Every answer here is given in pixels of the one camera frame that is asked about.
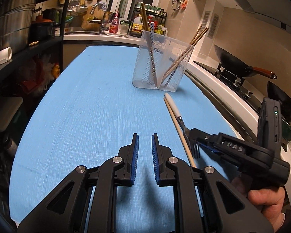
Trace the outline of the person right hand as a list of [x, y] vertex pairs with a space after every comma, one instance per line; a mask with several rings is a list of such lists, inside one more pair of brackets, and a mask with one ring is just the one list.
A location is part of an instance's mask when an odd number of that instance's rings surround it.
[[252, 179], [243, 174], [234, 178], [231, 183], [260, 210], [263, 216], [272, 224], [274, 232], [277, 232], [285, 220], [285, 214], [281, 212], [285, 198], [284, 188], [250, 189]]

